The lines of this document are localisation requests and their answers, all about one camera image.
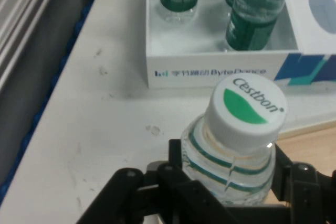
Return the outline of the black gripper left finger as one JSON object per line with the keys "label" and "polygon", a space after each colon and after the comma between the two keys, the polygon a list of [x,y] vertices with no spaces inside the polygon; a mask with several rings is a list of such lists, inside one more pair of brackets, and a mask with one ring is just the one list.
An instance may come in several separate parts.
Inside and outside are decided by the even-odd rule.
{"label": "black gripper left finger", "polygon": [[226,211],[182,171],[181,141],[169,141],[169,159],[145,174],[123,168],[111,177],[78,223],[142,223],[158,214],[165,223],[226,223]]}

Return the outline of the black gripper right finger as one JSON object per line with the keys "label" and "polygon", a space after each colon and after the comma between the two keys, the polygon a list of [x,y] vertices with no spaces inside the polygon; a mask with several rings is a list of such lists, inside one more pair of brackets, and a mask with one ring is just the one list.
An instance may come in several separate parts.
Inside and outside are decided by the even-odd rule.
{"label": "black gripper right finger", "polygon": [[330,176],[292,161],[276,145],[271,190],[289,209],[290,223],[335,223],[335,171]]}

